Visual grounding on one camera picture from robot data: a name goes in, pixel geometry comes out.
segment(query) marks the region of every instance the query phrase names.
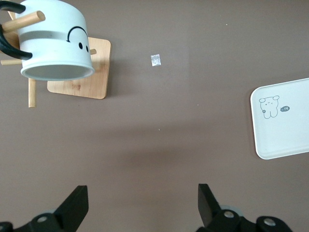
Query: wooden peg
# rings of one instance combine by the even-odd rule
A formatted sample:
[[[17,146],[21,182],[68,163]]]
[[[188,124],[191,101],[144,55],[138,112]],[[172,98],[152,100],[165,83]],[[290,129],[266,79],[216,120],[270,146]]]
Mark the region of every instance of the wooden peg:
[[[14,12],[8,11],[8,13],[9,13],[12,20],[16,19]]]
[[[42,22],[45,20],[45,15],[42,11],[36,11],[18,19],[14,19],[2,24],[2,29],[4,33],[8,33],[17,29],[21,29],[32,24]]]
[[[21,59],[5,59],[1,60],[2,65],[16,65],[16,64],[22,64]]]
[[[18,34],[16,32],[9,32],[4,34],[5,39],[9,44],[11,44],[13,47],[19,49],[19,38]]]
[[[37,106],[35,87],[36,87],[36,80],[29,78],[29,81],[28,81],[28,106],[29,108],[35,108]]]
[[[96,49],[91,49],[91,50],[90,50],[90,54],[91,54],[91,55],[94,55],[94,54],[96,54],[96,53],[97,53]]]

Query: white plate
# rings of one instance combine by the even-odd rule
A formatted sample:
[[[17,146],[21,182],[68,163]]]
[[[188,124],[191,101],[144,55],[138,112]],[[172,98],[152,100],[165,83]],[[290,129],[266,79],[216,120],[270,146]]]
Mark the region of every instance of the white plate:
[[[251,94],[255,149],[262,159],[309,151],[309,78]]]

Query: mug rack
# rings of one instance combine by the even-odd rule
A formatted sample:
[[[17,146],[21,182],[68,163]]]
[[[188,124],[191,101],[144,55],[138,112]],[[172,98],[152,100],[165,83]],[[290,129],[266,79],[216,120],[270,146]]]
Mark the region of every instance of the mug rack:
[[[18,19],[15,13],[8,12],[11,21],[2,24],[6,40],[19,49],[17,29],[33,25],[45,20],[41,11],[33,12]],[[104,99],[107,93],[108,73],[111,59],[111,43],[108,40],[88,37],[92,66],[95,73],[87,78],[70,81],[48,81],[47,89],[52,93],[67,94],[93,99]],[[22,64],[20,59],[1,60],[2,65]],[[28,106],[36,107],[36,80],[28,79]]]

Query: cartoon dog drawing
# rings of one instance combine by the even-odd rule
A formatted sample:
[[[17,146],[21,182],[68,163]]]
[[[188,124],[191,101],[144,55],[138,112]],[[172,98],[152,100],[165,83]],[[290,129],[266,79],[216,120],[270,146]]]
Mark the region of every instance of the cartoon dog drawing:
[[[278,99],[279,96],[261,98],[261,109],[264,114],[264,118],[269,119],[270,117],[276,117],[278,114]]]

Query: mug handle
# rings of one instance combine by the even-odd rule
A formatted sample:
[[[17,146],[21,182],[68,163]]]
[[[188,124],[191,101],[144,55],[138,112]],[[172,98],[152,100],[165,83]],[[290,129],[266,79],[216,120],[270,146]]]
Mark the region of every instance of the mug handle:
[[[0,10],[3,11],[11,11],[14,13],[22,13],[24,12],[26,7],[22,4],[18,4],[15,2],[10,1],[0,1]],[[30,59],[32,57],[31,52],[24,52],[21,50],[18,50],[17,48],[14,48],[10,43],[6,40],[6,38],[3,35],[3,29],[2,25],[0,24],[0,51],[3,53],[14,57],[16,59]]]

